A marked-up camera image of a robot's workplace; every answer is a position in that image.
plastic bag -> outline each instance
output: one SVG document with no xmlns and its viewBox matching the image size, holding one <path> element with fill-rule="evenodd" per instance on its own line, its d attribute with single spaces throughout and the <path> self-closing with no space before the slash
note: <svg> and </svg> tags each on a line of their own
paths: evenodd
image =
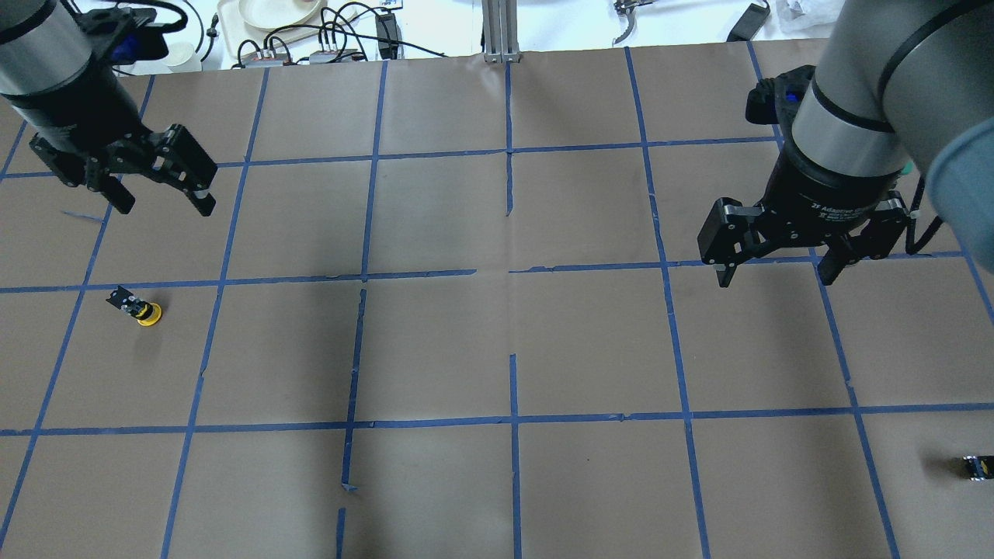
<svg viewBox="0 0 994 559">
<path fill-rule="evenodd" d="M 815 25 L 834 23 L 845 0 L 776 0 L 780 30 L 791 33 Z"/>
</svg>

yellow ring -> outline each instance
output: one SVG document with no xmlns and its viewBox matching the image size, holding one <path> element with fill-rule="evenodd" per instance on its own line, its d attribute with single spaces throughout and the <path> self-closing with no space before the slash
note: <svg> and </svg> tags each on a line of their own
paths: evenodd
<svg viewBox="0 0 994 559">
<path fill-rule="evenodd" d="M 144 320 L 138 320 L 138 323 L 142 326 L 153 326 L 159 321 L 159 318 L 162 318 L 162 307 L 159 306 L 159 303 L 150 302 L 148 304 L 152 305 L 152 314 Z"/>
</svg>

small black and yellow object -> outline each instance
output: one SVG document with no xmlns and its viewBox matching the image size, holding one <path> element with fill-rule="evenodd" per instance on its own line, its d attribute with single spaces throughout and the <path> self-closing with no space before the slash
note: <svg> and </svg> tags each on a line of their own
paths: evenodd
<svg viewBox="0 0 994 559">
<path fill-rule="evenodd" d="M 162 318 L 162 307 L 158 303 L 144 301 L 120 285 L 110 293 L 107 302 L 123 310 L 142 326 L 153 326 Z"/>
<path fill-rule="evenodd" d="M 992 457 L 963 457 L 966 475 L 974 481 L 994 479 L 994 456 Z"/>
</svg>

black rubber band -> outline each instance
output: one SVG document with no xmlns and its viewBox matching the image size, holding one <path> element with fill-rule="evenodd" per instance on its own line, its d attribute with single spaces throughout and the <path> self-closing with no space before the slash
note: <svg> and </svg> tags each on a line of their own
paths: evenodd
<svg viewBox="0 0 994 559">
<path fill-rule="evenodd" d="M 8 27 L 7 29 L 0 31 L 0 45 L 6 45 L 11 41 L 16 41 L 17 39 L 27 35 L 36 27 L 45 23 L 45 20 L 49 19 L 49 16 L 52 15 L 52 12 L 56 11 L 56 6 L 58 4 L 59 2 L 57 0 L 46 0 L 46 2 L 42 4 L 42 7 L 39 8 L 37 12 L 32 14 L 31 17 L 15 25 L 14 27 Z"/>
<path fill-rule="evenodd" d="M 825 110 L 831 112 L 833 116 L 840 120 L 849 122 L 854 126 L 859 126 L 868 130 L 886 132 L 888 134 L 894 133 L 894 129 L 891 128 L 891 125 L 887 122 L 883 122 L 882 120 L 873 120 L 872 118 L 864 118 L 835 104 L 835 102 L 828 98 L 828 95 L 826 95 L 825 92 L 818 87 L 817 78 L 818 76 L 816 74 L 815 79 L 811 80 L 811 92 L 814 93 L 814 98 L 818 99 L 818 102 L 825 107 Z"/>
<path fill-rule="evenodd" d="M 891 56 L 891 59 L 887 61 L 887 65 L 884 66 L 884 71 L 880 74 L 880 80 L 877 82 L 877 98 L 881 101 L 884 100 L 884 92 L 887 91 L 887 84 L 891 81 L 891 76 L 894 75 L 894 72 L 898 69 L 898 66 L 901 65 L 901 62 L 905 60 L 911 51 L 927 39 L 929 35 L 935 33 L 944 25 L 959 16 L 972 12 L 973 10 L 990 4 L 991 2 L 994 2 L 994 0 L 965 0 L 945 9 L 942 12 L 939 12 L 938 15 L 919 27 L 917 31 L 912 33 L 911 36 L 901 44 L 897 51 Z"/>
</svg>

robotic arm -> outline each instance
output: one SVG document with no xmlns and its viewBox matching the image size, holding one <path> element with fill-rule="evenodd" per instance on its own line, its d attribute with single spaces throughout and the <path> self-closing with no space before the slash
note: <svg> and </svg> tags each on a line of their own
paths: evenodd
<svg viewBox="0 0 994 559">
<path fill-rule="evenodd" d="M 72 14 L 57 0 L 0 0 L 0 94 L 38 130 L 32 150 L 66 185 L 82 184 L 126 214 L 134 197 L 112 175 L 139 173 L 209 216 L 217 164 L 184 126 L 146 128 L 111 73 L 111 61 L 167 54 L 162 34 L 176 24 L 154 19 L 148 9 Z"/>
<path fill-rule="evenodd" d="M 719 285 L 783 247 L 827 245 L 826 285 L 885 258 L 913 219 L 893 190 L 909 157 L 939 216 L 994 271 L 992 45 L 994 0 L 848 0 L 817 71 L 749 94 L 746 119 L 779 124 L 783 147 L 762 198 L 720 198 L 698 235 Z"/>
</svg>

